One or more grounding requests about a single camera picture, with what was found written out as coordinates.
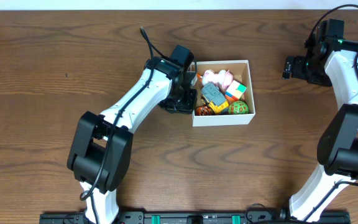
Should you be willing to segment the pink white toy figure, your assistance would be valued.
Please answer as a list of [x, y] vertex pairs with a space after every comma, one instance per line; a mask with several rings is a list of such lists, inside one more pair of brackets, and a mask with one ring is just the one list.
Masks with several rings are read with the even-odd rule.
[[222, 90], [226, 90], [234, 81], [234, 76], [229, 70], [220, 70], [215, 73], [213, 70], [206, 70], [203, 75], [196, 75], [203, 86], [212, 83]]

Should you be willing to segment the orange patterned ball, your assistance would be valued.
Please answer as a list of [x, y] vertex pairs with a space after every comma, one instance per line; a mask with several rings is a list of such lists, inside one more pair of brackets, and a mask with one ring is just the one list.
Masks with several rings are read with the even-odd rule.
[[211, 116], [214, 115], [214, 111], [208, 106], [200, 106], [195, 110], [196, 116]]

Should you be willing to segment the colourful puzzle cube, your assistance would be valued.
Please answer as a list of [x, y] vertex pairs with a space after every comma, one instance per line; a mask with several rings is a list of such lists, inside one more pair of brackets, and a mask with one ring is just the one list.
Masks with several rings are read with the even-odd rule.
[[225, 92], [227, 101], [238, 101], [241, 96], [246, 92], [247, 87], [238, 81], [233, 80]]

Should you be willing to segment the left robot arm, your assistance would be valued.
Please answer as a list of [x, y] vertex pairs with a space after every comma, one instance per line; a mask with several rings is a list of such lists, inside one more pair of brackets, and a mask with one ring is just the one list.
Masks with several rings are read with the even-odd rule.
[[129, 168], [136, 129], [156, 107], [190, 114], [196, 104], [196, 73], [190, 49], [177, 45], [170, 56], [153, 56], [138, 82], [100, 114], [85, 112], [78, 121], [67, 167], [83, 188], [85, 223], [112, 223], [118, 213], [116, 190]]

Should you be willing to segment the grey yellow toy truck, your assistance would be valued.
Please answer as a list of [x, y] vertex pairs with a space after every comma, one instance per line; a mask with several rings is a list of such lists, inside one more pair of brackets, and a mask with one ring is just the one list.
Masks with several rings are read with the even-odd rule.
[[213, 83], [207, 83], [201, 89], [201, 101], [214, 114], [224, 114], [229, 107], [227, 99]]

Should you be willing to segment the green number ball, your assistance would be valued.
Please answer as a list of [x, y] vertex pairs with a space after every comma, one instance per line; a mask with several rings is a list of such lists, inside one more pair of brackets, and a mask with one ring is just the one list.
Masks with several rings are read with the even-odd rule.
[[231, 105], [229, 105], [227, 112], [229, 114], [248, 114], [249, 107], [244, 101], [233, 101]]

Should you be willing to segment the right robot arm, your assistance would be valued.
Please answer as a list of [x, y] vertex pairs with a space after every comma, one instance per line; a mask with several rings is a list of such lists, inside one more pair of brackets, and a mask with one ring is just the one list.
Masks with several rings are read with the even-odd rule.
[[358, 43], [343, 38], [344, 21], [320, 22], [305, 41], [304, 57], [287, 57], [284, 79], [332, 87], [338, 112], [319, 139], [318, 165], [289, 199], [288, 217], [317, 222], [343, 189], [358, 186]]

